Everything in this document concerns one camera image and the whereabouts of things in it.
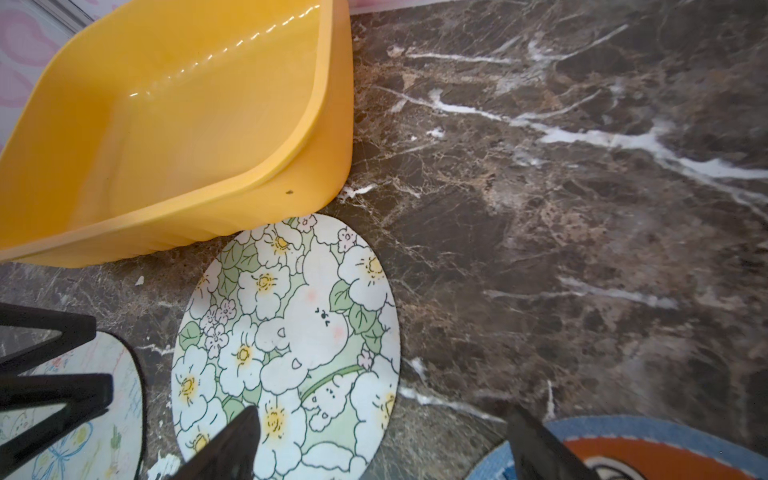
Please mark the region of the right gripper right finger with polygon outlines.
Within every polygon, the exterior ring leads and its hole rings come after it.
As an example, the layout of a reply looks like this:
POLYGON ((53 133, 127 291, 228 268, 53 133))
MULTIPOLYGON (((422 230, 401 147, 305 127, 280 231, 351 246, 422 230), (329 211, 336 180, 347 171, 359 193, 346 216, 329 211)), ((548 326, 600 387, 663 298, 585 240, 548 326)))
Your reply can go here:
POLYGON ((595 471, 520 405, 510 407, 507 439, 518 479, 600 479, 595 471))

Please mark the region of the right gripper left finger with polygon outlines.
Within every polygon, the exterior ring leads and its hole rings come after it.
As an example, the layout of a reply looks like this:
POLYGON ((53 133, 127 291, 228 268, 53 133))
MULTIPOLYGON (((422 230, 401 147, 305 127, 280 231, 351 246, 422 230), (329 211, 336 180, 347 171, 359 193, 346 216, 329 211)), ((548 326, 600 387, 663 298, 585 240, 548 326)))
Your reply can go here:
POLYGON ((258 409, 248 406, 171 479, 251 480, 260 436, 258 409))

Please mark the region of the blue cartoon coaster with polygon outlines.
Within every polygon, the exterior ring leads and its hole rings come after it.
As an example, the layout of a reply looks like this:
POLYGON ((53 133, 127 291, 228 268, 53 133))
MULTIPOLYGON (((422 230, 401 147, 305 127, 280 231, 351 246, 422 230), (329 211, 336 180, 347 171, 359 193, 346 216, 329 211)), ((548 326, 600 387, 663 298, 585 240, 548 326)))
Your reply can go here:
POLYGON ((678 423, 632 415, 544 424, 602 479, 765 479, 767 458, 678 423))

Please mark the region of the green floral coaster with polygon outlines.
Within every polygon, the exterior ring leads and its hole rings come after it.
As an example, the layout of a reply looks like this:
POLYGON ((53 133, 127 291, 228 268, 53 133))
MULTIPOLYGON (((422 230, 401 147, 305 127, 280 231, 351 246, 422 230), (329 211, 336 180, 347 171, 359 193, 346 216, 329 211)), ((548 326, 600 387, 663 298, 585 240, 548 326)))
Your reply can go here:
POLYGON ((255 407, 255 478, 358 479, 390 422, 400 360, 387 276, 350 226, 311 214, 243 231, 180 323, 171 408, 181 454, 255 407))

